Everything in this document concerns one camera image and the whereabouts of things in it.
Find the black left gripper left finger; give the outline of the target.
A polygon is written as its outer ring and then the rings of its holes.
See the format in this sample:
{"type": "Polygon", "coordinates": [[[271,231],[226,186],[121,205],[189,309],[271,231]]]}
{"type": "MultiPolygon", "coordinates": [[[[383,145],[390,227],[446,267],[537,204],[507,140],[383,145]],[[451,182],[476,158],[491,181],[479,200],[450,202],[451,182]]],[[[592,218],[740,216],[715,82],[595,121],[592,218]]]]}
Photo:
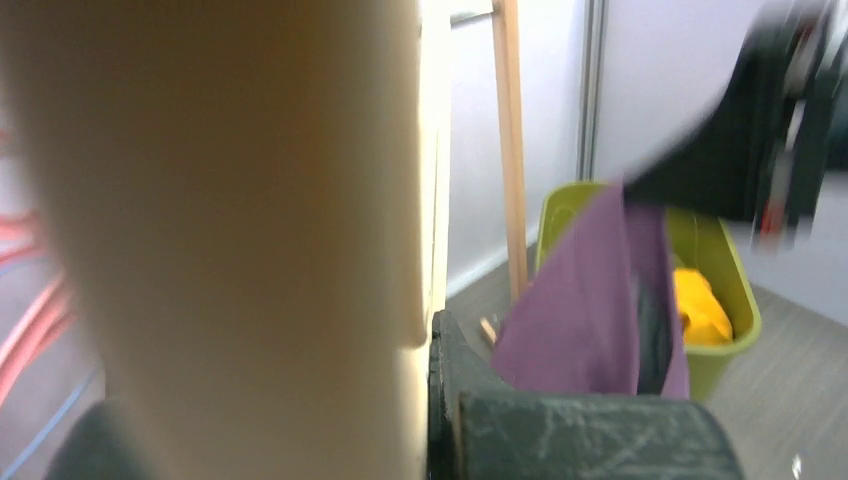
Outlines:
{"type": "Polygon", "coordinates": [[[124,428],[118,398],[93,404],[76,421],[49,463],[47,480],[153,480],[151,468],[124,428]]]}

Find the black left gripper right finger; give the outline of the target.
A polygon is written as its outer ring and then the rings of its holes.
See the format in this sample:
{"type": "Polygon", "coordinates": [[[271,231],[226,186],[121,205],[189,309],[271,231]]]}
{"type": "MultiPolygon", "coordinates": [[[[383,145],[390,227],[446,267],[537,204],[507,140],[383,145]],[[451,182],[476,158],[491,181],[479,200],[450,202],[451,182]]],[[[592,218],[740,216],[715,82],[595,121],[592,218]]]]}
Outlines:
{"type": "Polygon", "coordinates": [[[446,310],[432,322],[430,479],[741,479],[702,406],[657,396],[549,395],[505,384],[446,310]]]}

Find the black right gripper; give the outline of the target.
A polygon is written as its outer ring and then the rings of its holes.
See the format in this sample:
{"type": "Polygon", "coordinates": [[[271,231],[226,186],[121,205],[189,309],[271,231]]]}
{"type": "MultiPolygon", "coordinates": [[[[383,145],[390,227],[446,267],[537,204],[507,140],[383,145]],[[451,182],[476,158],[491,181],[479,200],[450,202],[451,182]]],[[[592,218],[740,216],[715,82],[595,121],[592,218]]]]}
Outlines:
{"type": "Polygon", "coordinates": [[[628,201],[749,225],[791,242],[824,178],[847,169],[847,5],[767,13],[717,106],[626,182],[628,201]]]}

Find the purple skirt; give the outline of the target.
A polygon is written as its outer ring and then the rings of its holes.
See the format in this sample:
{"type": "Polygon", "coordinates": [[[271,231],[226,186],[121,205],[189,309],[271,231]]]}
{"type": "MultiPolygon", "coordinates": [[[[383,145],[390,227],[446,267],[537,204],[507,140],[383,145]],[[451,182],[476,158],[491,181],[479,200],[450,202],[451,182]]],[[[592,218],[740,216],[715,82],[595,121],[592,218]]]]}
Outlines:
{"type": "Polygon", "coordinates": [[[498,334],[491,366],[518,390],[690,396],[663,208],[600,189],[498,334]]]}

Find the yellow skirt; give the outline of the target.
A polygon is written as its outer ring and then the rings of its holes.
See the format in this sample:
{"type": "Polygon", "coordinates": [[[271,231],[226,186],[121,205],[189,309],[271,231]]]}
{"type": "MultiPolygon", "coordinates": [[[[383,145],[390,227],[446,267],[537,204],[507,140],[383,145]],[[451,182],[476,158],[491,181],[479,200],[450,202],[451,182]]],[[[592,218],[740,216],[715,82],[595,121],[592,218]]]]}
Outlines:
{"type": "Polygon", "coordinates": [[[720,346],[734,340],[733,326],[710,283],[696,269],[673,272],[677,309],[687,346],[720,346]]]}

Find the beige wooden hanger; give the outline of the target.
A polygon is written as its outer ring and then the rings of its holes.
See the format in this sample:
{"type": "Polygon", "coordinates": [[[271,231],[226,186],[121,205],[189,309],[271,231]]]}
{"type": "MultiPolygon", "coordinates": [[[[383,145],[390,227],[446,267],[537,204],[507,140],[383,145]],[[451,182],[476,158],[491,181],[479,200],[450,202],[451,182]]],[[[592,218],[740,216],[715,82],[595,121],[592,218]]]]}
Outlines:
{"type": "Polygon", "coordinates": [[[5,1],[15,146],[161,479],[421,479],[441,1],[5,1]]]}

